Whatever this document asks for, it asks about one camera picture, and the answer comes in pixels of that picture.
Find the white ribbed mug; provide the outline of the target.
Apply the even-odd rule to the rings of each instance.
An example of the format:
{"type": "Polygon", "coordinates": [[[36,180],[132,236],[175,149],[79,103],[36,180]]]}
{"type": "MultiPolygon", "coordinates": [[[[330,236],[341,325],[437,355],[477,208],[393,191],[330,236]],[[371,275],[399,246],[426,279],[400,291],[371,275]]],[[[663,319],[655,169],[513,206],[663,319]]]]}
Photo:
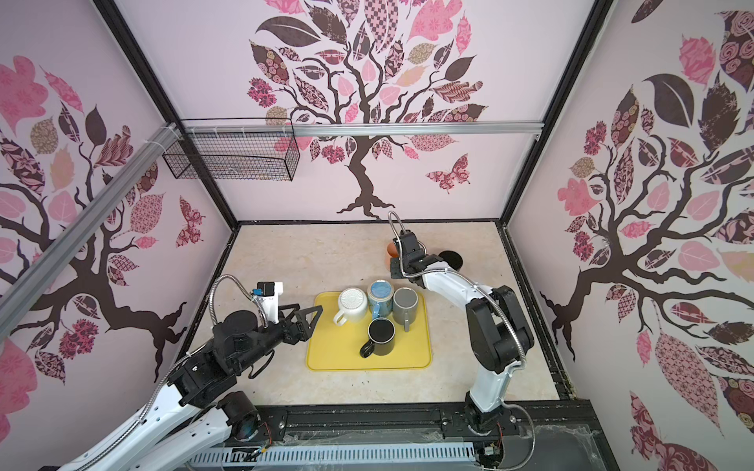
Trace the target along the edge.
{"type": "Polygon", "coordinates": [[[336,325],[343,326],[347,323],[357,323],[366,314],[368,298],[360,288],[347,288],[339,294],[337,306],[338,312],[333,318],[336,325]]]}

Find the light blue butterfly mug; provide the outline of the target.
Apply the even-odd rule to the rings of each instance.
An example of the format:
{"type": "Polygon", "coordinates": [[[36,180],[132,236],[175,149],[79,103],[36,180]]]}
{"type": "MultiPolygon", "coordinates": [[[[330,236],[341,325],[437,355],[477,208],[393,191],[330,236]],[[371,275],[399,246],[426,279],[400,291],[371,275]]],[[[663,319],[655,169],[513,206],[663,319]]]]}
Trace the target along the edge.
{"type": "Polygon", "coordinates": [[[393,312],[393,286],[385,280],[374,281],[367,290],[372,318],[387,318],[393,312]]]}

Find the black mug white rim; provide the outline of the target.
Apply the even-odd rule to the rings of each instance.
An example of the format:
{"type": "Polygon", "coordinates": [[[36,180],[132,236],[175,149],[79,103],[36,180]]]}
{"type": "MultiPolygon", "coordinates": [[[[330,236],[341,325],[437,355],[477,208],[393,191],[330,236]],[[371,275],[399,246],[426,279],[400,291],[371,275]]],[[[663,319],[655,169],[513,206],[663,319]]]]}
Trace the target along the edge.
{"type": "Polygon", "coordinates": [[[368,326],[367,342],[359,350],[361,358],[371,355],[387,356],[395,346],[396,329],[387,318],[373,319],[368,326]]]}

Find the cream and peach mug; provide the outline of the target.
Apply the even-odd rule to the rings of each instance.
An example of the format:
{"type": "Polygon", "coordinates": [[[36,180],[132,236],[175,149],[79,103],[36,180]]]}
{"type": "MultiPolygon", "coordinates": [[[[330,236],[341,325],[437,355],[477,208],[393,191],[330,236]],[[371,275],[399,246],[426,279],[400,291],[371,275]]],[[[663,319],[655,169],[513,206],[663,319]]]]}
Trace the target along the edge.
{"type": "Polygon", "coordinates": [[[398,258],[400,256],[400,253],[394,243],[389,243],[386,248],[387,251],[387,263],[390,263],[392,259],[398,258]]]}

